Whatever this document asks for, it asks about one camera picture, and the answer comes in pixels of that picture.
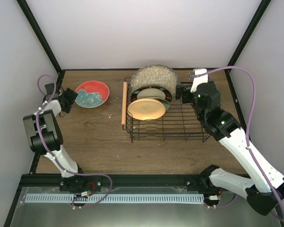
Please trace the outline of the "light teal flower plate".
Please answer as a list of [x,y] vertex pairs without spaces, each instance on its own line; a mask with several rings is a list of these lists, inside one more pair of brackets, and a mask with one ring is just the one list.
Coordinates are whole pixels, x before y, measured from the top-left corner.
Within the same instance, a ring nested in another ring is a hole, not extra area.
[[161,102],[163,103],[166,111],[170,108],[170,102],[165,100],[165,99],[162,99]]

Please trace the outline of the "red teal glazed plate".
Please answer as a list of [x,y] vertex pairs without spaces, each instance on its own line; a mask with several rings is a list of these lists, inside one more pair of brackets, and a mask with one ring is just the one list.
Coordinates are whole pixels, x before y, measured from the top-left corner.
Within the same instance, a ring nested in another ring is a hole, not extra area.
[[95,108],[101,106],[109,97],[108,86],[96,80],[86,81],[80,84],[75,92],[78,94],[75,103],[83,108]]

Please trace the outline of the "peach yellow plate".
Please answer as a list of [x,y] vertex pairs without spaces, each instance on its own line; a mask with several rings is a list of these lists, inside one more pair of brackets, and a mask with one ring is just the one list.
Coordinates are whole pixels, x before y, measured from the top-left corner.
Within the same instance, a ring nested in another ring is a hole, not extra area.
[[128,113],[137,120],[156,120],[166,111],[164,104],[153,98],[142,98],[133,101],[127,108]]

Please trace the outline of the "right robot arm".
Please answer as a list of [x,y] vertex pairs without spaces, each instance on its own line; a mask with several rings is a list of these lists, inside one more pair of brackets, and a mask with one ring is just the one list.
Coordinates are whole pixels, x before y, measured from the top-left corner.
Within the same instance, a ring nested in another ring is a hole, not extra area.
[[284,175],[255,148],[235,117],[221,108],[221,94],[213,82],[196,88],[177,85],[176,99],[190,103],[205,132],[224,146],[241,164],[249,178],[211,165],[201,178],[205,190],[227,189],[245,198],[258,214],[268,215],[284,199]]

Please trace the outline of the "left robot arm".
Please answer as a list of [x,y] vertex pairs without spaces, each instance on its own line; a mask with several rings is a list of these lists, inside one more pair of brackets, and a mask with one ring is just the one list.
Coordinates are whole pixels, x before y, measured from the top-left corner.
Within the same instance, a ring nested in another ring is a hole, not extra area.
[[87,187],[87,179],[80,175],[83,170],[63,147],[62,132],[56,120],[62,112],[70,112],[78,94],[69,88],[60,91],[54,85],[45,85],[46,94],[42,106],[35,113],[23,117],[28,144],[33,152],[51,160],[61,172],[62,178],[72,177],[71,186],[82,191]]

